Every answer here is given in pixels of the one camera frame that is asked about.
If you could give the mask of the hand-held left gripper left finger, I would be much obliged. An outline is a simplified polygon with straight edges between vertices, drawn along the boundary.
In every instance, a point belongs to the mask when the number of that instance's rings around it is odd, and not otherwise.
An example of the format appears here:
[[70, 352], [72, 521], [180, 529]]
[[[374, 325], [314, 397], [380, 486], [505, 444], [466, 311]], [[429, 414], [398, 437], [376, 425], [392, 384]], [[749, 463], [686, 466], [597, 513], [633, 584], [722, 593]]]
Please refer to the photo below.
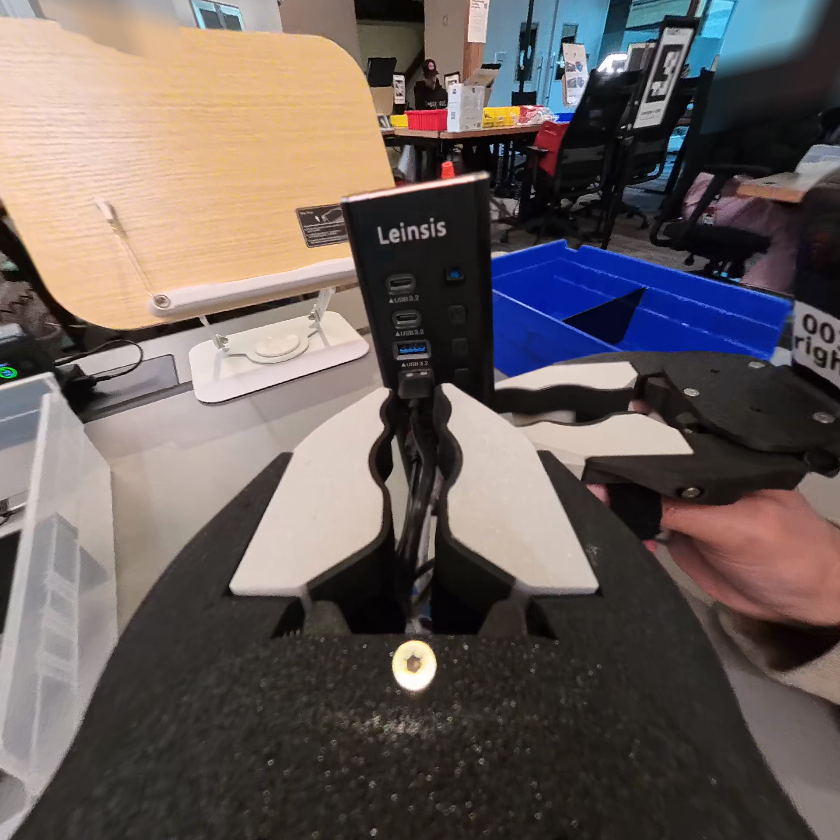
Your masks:
[[229, 582], [239, 596], [309, 596], [393, 546], [393, 393], [378, 387], [316, 427], [295, 447]]

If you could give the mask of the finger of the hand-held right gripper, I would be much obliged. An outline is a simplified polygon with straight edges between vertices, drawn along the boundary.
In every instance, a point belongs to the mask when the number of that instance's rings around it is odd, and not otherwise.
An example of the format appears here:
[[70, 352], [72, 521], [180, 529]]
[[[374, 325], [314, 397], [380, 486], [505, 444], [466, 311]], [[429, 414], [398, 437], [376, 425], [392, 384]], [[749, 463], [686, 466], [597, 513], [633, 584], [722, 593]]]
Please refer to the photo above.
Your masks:
[[649, 415], [619, 413], [595, 423], [541, 421], [518, 427], [536, 449], [549, 451], [562, 463], [592, 458], [693, 455], [683, 434]]
[[496, 384], [498, 413], [575, 415], [623, 413], [635, 398], [639, 374], [625, 361], [551, 365]]

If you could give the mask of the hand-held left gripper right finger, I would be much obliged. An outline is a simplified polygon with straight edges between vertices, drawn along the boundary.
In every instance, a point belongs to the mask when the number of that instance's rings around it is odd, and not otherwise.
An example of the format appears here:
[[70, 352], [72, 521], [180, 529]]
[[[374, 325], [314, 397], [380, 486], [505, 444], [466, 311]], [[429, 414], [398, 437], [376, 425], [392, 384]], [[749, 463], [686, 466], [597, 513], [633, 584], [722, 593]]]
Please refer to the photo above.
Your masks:
[[444, 487], [434, 578], [458, 599], [592, 595], [599, 584], [524, 433], [446, 383], [434, 420]]

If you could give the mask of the black usb hub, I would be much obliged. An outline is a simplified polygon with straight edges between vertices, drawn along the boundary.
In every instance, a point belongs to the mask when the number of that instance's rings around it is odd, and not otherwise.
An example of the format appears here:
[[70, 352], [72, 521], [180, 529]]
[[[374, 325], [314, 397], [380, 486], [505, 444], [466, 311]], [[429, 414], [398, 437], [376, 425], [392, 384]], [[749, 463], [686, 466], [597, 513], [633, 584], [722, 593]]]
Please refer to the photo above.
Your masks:
[[340, 202], [385, 387], [494, 392], [490, 176], [457, 175]]

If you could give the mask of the person's right hand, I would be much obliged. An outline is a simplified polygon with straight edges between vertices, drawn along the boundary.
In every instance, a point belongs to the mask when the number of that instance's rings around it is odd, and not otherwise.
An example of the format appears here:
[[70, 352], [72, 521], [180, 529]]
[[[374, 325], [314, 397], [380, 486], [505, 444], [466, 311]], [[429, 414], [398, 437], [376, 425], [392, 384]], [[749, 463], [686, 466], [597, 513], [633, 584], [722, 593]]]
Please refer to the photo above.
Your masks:
[[715, 602], [772, 623], [839, 622], [839, 533], [796, 491], [728, 506], [654, 496], [670, 558]]

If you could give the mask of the blue plastic bin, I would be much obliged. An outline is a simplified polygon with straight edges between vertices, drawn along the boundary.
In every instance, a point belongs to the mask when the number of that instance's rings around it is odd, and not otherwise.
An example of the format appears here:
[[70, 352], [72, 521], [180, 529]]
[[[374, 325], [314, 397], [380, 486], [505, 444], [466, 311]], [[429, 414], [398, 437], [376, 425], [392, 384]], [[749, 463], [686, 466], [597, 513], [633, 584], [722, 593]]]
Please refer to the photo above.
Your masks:
[[711, 351], [769, 360], [792, 301], [564, 240], [492, 260], [497, 369], [596, 354]]

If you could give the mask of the black office chair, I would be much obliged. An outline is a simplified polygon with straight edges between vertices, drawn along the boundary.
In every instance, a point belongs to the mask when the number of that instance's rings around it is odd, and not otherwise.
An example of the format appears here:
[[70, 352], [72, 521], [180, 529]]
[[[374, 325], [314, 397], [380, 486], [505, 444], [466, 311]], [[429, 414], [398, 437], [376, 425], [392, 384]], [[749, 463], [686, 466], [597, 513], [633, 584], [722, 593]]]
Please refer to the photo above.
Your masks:
[[[771, 168], [744, 163], [708, 163], [706, 157], [715, 140], [703, 140], [702, 123], [706, 115], [715, 73], [702, 70], [697, 79], [689, 129], [669, 182], [673, 189], [667, 194], [659, 214], [650, 228], [650, 242], [662, 248], [686, 253], [686, 266], [696, 258], [707, 263], [694, 270], [695, 275], [726, 282], [739, 282], [746, 272], [747, 262], [756, 255], [764, 255], [770, 248], [770, 237], [740, 228], [708, 222], [722, 197], [725, 185], [739, 177], [757, 179], [771, 175]], [[684, 201], [694, 184], [697, 170], [709, 175], [694, 209], [683, 213]]]
[[529, 147], [518, 220], [534, 245], [549, 234], [578, 232], [572, 207], [604, 186], [623, 116], [642, 78], [641, 70], [594, 70], [556, 149], [541, 141]]

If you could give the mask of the pink cloth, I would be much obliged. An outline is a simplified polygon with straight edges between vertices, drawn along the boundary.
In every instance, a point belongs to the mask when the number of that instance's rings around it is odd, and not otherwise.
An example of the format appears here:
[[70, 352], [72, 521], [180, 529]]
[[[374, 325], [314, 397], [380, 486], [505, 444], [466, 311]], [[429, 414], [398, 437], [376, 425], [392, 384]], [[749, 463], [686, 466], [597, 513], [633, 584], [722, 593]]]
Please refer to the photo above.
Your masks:
[[749, 263], [742, 281], [753, 288], [787, 293], [800, 243], [798, 207], [739, 196], [738, 187], [746, 180], [746, 175], [736, 175], [722, 187], [721, 196], [711, 203], [712, 224], [769, 238], [768, 251]]

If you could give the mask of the red bag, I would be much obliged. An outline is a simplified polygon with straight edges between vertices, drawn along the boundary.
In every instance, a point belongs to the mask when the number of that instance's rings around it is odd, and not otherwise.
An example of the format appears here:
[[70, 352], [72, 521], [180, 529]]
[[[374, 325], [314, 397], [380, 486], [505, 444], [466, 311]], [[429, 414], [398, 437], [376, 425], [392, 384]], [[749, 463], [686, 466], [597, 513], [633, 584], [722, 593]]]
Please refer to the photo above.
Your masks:
[[548, 177], [554, 176], [560, 147], [569, 127], [570, 122], [546, 121], [535, 137], [533, 145], [539, 150], [538, 166], [540, 171]]

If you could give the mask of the clear plastic storage box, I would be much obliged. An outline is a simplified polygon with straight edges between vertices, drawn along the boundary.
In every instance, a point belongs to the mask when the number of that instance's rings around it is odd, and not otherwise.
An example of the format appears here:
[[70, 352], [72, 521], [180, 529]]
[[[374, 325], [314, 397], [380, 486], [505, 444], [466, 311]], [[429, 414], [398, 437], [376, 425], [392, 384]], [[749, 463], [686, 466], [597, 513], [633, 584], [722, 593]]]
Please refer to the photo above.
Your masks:
[[112, 473], [50, 374], [2, 385], [2, 838], [56, 773], [117, 643]]

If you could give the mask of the wooden work table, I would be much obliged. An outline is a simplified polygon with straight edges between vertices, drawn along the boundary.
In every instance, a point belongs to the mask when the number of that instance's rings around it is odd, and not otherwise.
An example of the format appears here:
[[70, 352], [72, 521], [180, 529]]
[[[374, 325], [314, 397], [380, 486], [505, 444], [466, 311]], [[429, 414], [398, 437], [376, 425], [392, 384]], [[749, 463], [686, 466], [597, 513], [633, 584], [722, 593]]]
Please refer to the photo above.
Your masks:
[[536, 138], [540, 122], [531, 124], [502, 125], [465, 132], [409, 129], [404, 127], [383, 129], [381, 136], [386, 149], [414, 148], [417, 158], [412, 167], [416, 182], [437, 180], [442, 175], [443, 164], [457, 150], [486, 146], [490, 151], [490, 188], [509, 179], [515, 158], [512, 152], [524, 149]]

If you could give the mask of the white cardboard box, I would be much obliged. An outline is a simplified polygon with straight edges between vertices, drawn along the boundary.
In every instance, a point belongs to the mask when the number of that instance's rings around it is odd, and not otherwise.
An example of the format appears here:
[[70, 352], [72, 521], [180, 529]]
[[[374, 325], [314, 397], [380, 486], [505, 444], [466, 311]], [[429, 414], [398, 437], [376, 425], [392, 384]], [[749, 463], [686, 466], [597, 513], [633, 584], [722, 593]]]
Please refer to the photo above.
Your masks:
[[486, 87], [453, 83], [448, 87], [447, 133], [467, 133], [482, 130]]

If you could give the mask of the black framed marker sign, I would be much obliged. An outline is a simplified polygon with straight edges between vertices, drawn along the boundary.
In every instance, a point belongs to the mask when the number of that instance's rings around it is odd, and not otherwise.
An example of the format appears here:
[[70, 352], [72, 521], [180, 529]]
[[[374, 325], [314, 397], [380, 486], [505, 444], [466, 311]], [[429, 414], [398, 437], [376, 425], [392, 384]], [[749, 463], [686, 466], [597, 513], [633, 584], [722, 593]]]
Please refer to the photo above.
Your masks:
[[654, 54], [647, 63], [644, 84], [634, 107], [634, 133], [657, 128], [664, 121], [698, 27], [697, 17], [663, 18]]

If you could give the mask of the black device with green light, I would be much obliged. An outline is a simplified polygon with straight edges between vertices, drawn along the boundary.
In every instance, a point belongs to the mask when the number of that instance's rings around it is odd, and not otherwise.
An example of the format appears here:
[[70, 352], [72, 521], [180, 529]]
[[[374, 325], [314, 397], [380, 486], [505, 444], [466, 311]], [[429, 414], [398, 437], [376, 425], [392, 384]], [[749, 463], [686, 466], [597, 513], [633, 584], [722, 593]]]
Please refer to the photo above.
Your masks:
[[15, 323], [3, 323], [1, 384], [21, 382], [45, 373], [53, 375], [61, 389], [67, 386], [67, 373], [59, 369], [56, 361], [36, 337]]

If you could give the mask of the wooden book stand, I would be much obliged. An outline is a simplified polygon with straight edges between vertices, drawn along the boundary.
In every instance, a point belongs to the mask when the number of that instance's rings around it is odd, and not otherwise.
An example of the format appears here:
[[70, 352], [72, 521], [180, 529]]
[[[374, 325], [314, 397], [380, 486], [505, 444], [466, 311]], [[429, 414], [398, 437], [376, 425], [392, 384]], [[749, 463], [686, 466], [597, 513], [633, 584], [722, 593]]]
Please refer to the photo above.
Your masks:
[[204, 404], [362, 359], [341, 200], [394, 186], [361, 69], [315, 35], [141, 28], [124, 52], [2, 17], [2, 203], [50, 296], [89, 324], [201, 319]]

